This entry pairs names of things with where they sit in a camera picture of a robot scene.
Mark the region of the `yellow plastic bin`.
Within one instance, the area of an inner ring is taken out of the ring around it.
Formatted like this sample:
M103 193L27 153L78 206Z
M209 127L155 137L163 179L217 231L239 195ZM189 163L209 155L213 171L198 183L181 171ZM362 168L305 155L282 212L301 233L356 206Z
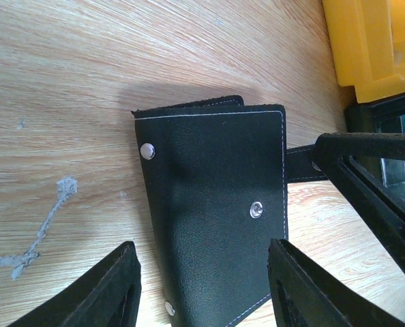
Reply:
M362 103L405 93L405 1L323 1L338 84Z

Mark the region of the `black leather card holder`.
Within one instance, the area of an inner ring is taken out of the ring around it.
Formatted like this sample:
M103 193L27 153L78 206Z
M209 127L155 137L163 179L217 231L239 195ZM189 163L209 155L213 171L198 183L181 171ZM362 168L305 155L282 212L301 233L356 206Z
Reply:
M134 112L173 326L236 326L271 297L272 239L288 238L288 184L320 181L286 146L279 104L237 95Z

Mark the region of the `black bin with teal cards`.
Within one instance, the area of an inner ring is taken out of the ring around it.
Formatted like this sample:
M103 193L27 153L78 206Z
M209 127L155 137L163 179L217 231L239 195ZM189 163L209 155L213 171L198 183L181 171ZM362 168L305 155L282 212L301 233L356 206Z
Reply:
M389 193L405 202L405 155L392 153L396 145L385 149L391 139L405 139L403 115L405 93L363 104L355 102L344 111L347 131L368 135L379 146L375 153L357 155L356 160Z

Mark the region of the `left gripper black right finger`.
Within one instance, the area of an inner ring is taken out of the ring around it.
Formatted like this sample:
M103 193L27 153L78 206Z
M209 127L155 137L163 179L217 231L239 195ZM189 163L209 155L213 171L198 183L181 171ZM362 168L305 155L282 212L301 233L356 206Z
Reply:
M405 326L287 240L271 240L268 277L278 326Z

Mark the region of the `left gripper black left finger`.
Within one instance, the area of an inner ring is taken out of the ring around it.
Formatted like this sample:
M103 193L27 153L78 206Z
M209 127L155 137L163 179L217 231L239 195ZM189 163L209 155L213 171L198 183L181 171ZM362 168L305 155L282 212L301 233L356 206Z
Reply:
M56 296L12 326L135 326L141 295L140 263L126 241Z

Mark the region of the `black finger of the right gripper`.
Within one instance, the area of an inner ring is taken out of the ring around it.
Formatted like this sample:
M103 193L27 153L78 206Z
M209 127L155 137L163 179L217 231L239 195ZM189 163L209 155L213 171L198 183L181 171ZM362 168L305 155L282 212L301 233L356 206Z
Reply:
M405 155L405 139L391 139L393 154ZM405 202L356 161L357 155L379 149L365 134L322 134L312 150L312 161L348 200L405 274Z

